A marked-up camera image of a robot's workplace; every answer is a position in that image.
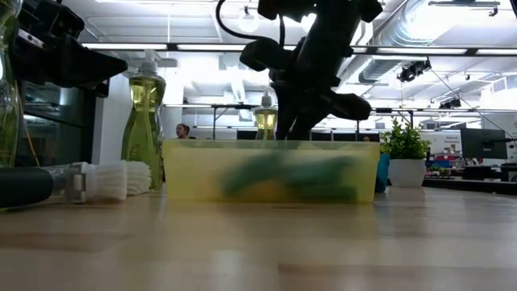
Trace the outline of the clear soap pump bottle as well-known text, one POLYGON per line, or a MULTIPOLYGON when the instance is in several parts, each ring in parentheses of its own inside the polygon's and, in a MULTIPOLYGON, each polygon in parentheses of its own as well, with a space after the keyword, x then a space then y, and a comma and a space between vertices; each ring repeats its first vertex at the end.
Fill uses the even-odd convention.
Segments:
POLYGON ((265 91, 261 104, 253 110, 257 127, 256 140, 275 140, 278 110, 272 104, 272 97, 265 91))
POLYGON ((125 125, 121 158, 144 162, 150 168, 150 188, 163 184, 161 123, 162 100, 166 81, 157 73, 156 52, 147 50, 138 71, 128 79, 132 109, 125 125))
POLYGON ((13 167, 19 133, 19 93, 9 56, 23 0, 0 0, 0 168, 13 167))

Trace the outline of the yellow translucent plastic bin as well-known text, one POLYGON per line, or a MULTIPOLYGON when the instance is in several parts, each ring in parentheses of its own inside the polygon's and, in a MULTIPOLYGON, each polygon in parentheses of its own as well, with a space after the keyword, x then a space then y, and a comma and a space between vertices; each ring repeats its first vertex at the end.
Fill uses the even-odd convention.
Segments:
POLYGON ((373 200, 380 146, 364 141, 169 140, 163 159, 169 198, 181 201, 236 203, 370 203, 373 200), (245 159, 280 153, 279 174, 228 197, 221 175, 245 159), (288 186, 283 174, 299 163, 353 157, 356 164, 339 185, 288 186))

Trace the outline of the overhead light rail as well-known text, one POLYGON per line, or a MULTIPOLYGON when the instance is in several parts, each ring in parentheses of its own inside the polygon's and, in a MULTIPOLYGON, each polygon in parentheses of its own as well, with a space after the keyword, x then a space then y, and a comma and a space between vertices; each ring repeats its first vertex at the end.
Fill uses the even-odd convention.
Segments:
MULTIPOLYGON (((249 44, 224 43, 83 43, 84 47, 95 51, 144 51, 157 52, 200 52, 231 53, 244 51, 292 51, 295 45, 280 47, 273 42, 259 40, 249 44)), ((369 56, 424 56, 424 57, 517 57, 517 48, 503 47, 439 47, 439 46, 361 46, 349 48, 320 48, 323 52, 349 53, 369 56)))

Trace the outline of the black computer monitor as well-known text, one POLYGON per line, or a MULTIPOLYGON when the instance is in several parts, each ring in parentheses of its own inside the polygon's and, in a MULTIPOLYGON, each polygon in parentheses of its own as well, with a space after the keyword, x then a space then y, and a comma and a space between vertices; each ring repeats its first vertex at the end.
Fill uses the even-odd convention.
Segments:
POLYGON ((507 159, 506 134, 497 129, 461 129, 464 158, 507 159))

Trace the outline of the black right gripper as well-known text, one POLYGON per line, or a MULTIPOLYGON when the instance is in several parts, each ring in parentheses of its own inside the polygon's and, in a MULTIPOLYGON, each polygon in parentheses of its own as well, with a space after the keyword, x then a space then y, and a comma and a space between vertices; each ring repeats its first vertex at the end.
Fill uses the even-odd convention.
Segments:
POLYGON ((255 71, 269 70, 278 99, 277 140, 305 140, 313 127, 333 115, 345 120, 367 120, 372 107, 356 94, 307 94, 328 91, 339 84, 338 69, 353 54, 351 41, 364 21, 363 11, 260 11, 265 18, 284 16, 301 21, 316 18, 296 47, 289 51, 279 41, 260 36, 242 50, 240 62, 255 71))

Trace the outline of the dark background desk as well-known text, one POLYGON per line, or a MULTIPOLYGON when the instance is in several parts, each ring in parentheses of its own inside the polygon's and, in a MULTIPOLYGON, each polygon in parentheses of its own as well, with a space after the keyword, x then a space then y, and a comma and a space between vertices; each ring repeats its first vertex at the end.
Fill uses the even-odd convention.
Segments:
POLYGON ((425 178, 422 185, 425 188, 442 188, 465 192, 484 192, 517 196, 517 183, 512 182, 425 178))

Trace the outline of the white poster board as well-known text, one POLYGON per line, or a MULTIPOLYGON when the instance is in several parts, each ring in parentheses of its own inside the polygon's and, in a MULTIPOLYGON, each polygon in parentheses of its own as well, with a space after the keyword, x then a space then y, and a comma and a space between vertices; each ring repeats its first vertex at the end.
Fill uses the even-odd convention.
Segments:
POLYGON ((433 132, 427 136, 431 142, 432 154, 459 154, 461 152, 461 135, 456 132, 433 132))

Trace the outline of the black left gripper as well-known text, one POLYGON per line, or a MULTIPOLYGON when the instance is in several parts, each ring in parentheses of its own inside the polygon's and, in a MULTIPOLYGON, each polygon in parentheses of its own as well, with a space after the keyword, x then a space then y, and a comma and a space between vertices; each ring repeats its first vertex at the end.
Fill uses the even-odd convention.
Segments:
POLYGON ((77 42, 84 21, 62 0, 25 0, 15 21, 11 65, 17 79, 79 87, 99 98, 109 95, 111 77, 128 63, 77 42))

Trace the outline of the blue plastic bin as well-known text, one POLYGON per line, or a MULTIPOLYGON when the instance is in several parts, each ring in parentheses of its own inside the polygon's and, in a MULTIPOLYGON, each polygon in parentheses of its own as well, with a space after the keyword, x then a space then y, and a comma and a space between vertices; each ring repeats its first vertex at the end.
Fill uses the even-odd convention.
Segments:
POLYGON ((388 154, 381 154, 377 164, 375 193, 384 192, 387 187, 389 174, 390 157, 388 154))

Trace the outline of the small potted green plant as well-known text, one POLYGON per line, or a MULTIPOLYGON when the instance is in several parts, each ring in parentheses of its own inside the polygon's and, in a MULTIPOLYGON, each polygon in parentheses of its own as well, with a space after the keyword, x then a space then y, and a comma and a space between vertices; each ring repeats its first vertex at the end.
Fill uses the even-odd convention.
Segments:
POLYGON ((425 173, 425 159, 430 142, 423 140, 421 129, 409 122, 392 118, 393 127, 381 134, 380 151, 389 156, 388 179, 395 188, 420 188, 425 173))

